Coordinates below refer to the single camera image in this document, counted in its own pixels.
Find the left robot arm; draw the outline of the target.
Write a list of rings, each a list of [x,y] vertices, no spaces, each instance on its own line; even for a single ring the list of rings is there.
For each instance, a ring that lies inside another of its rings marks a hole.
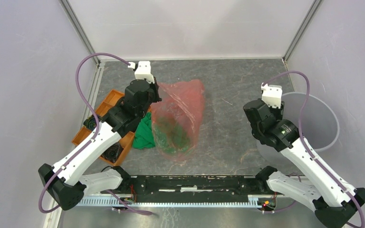
[[[84,175],[84,172],[110,146],[136,131],[150,105],[161,101],[158,89],[155,78],[133,80],[125,88],[125,95],[103,117],[98,119],[94,115],[96,128],[80,145],[55,164],[40,166],[38,174],[44,188],[38,208],[42,213],[57,208],[69,210],[91,193],[114,189],[122,194],[130,189],[130,180],[115,169],[91,175]],[[43,209],[45,192],[57,203],[54,209]]]

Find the grey plastic trash bin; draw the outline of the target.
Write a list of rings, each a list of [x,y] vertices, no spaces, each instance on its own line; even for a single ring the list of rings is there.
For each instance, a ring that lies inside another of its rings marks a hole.
[[[282,95],[285,102],[284,119],[298,126],[300,109],[305,93],[289,92]],[[339,137],[339,122],[333,110],[319,98],[310,95],[302,113],[302,131],[316,153],[330,149]],[[290,165],[291,162],[272,147],[256,143],[261,156],[273,165]]]

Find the red plastic trash bag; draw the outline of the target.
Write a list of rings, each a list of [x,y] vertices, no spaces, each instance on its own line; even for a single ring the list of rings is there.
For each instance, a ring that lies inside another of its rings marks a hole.
[[[153,103],[152,132],[157,150],[171,161],[194,152],[205,109],[205,88],[199,79],[159,83],[162,101]]]

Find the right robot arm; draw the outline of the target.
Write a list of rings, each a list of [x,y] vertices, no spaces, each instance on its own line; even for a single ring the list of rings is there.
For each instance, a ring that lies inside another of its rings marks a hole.
[[[327,228],[349,225],[356,213],[360,215],[360,226],[365,227],[361,211],[365,188],[355,188],[318,157],[297,126],[283,119],[283,107],[283,102],[280,108],[272,108],[257,99],[245,104],[243,110],[254,138],[290,160],[312,184],[296,181],[267,166],[256,175],[257,191],[262,194],[273,191],[292,198],[313,211]]]

